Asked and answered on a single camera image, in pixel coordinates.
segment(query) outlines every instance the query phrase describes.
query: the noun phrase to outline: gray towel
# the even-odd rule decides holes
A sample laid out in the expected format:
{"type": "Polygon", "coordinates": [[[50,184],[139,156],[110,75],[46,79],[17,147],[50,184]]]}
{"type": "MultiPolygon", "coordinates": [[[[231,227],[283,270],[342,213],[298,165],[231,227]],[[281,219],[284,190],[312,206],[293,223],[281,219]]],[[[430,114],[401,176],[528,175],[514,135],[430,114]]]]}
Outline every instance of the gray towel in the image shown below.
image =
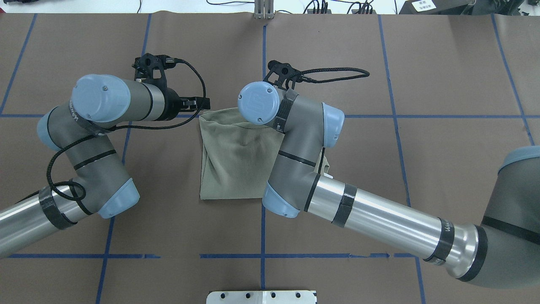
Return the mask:
{"type": "MultiPolygon", "coordinates": [[[[261,198],[283,134],[247,122],[238,108],[209,111],[199,119],[202,200],[261,198]]],[[[323,170],[330,165],[323,160],[323,170]]]]}

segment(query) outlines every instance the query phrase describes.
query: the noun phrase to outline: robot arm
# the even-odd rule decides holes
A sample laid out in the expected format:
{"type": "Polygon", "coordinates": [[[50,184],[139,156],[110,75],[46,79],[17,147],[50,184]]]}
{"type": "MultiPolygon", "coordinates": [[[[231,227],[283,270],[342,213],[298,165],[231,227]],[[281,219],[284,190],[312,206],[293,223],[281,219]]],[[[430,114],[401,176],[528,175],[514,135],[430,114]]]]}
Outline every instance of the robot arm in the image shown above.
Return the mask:
{"type": "Polygon", "coordinates": [[[285,217],[300,210],[443,266],[464,282],[492,288],[540,283],[540,147],[507,157],[480,226],[454,225],[316,174],[322,147],[339,137],[344,114],[280,85],[254,82],[238,97],[244,118],[285,134],[263,205],[285,217]]]}
{"type": "Polygon", "coordinates": [[[77,81],[69,102],[41,118],[38,136],[52,150],[60,151],[87,139],[66,150],[77,173],[72,181],[82,188],[72,184],[57,189],[47,186],[1,211],[0,257],[93,213],[108,219],[138,202],[133,179],[106,134],[120,122],[170,120],[179,111],[210,108],[207,98],[179,97],[167,87],[164,70],[179,62],[185,63],[165,55],[136,58],[133,67],[137,81],[86,75],[77,81]],[[160,78],[153,77],[155,70],[159,70],[160,78]]]}

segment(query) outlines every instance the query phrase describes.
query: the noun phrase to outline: blue joint cap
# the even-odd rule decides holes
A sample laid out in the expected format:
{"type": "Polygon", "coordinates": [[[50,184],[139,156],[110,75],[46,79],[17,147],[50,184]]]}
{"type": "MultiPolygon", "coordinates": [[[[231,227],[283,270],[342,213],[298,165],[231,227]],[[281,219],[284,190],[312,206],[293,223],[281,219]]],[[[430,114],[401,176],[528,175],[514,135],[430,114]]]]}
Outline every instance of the blue joint cap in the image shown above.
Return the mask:
{"type": "Polygon", "coordinates": [[[527,146],[517,148],[506,156],[503,165],[499,169],[499,173],[504,167],[508,166],[509,164],[535,157],[540,157],[540,146],[527,146]]]}
{"type": "Polygon", "coordinates": [[[139,191],[133,179],[125,182],[98,211],[102,218],[108,219],[133,207],[139,201],[139,191]]]}
{"type": "Polygon", "coordinates": [[[130,105],[127,84],[112,75],[90,74],[81,77],[71,93],[73,107],[89,121],[111,122],[119,119],[130,105]]]}
{"type": "Polygon", "coordinates": [[[39,140],[51,150],[60,151],[60,147],[52,141],[51,135],[49,134],[49,116],[51,116],[51,112],[55,109],[52,109],[47,114],[43,115],[37,123],[37,137],[39,137],[39,140]]]}
{"type": "Polygon", "coordinates": [[[275,87],[264,81],[246,85],[238,95],[238,110],[254,124],[270,122],[278,113],[281,99],[275,87]]]}
{"type": "Polygon", "coordinates": [[[322,103],[322,113],[325,122],[324,147],[331,148],[338,142],[341,128],[345,122],[345,114],[338,108],[322,103]]]}
{"type": "Polygon", "coordinates": [[[266,209],[284,217],[294,218],[300,210],[291,206],[266,182],[265,194],[262,196],[262,204],[266,209]]]}

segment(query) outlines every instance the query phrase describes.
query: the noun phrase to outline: metal tube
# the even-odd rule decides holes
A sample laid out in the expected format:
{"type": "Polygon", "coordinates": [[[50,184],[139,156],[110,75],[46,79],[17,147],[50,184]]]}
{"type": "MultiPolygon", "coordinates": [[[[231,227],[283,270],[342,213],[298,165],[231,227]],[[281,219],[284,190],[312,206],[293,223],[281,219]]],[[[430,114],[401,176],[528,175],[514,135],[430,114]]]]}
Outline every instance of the metal tube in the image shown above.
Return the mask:
{"type": "MultiPolygon", "coordinates": [[[[60,191],[71,195],[68,186],[58,187],[60,191]]],[[[56,193],[53,198],[58,209],[71,221],[76,222],[86,217],[76,202],[61,198],[56,193]]],[[[22,248],[58,231],[47,219],[38,195],[15,204],[0,212],[0,258],[15,253],[22,248]]]]}
{"type": "MultiPolygon", "coordinates": [[[[324,176],[319,178],[308,212],[329,221],[343,211],[346,184],[324,176]]],[[[424,260],[433,257],[440,246],[443,229],[454,229],[445,260],[433,259],[436,265],[444,265],[448,273],[461,277],[470,268],[476,255],[478,235],[474,225],[454,226],[442,220],[383,197],[356,189],[345,228],[365,234],[376,240],[406,250],[424,260]]]]}

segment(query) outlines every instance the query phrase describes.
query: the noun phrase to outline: white label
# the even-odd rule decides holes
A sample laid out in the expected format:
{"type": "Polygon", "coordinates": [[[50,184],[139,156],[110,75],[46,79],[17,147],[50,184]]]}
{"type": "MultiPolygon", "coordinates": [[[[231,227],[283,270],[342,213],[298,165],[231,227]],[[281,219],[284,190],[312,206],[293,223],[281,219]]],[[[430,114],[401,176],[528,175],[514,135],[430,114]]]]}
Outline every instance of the white label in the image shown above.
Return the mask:
{"type": "Polygon", "coordinates": [[[414,9],[416,11],[428,11],[428,10],[437,8],[435,4],[433,4],[433,1],[431,0],[416,1],[416,2],[413,2],[412,5],[414,6],[414,9]]]}

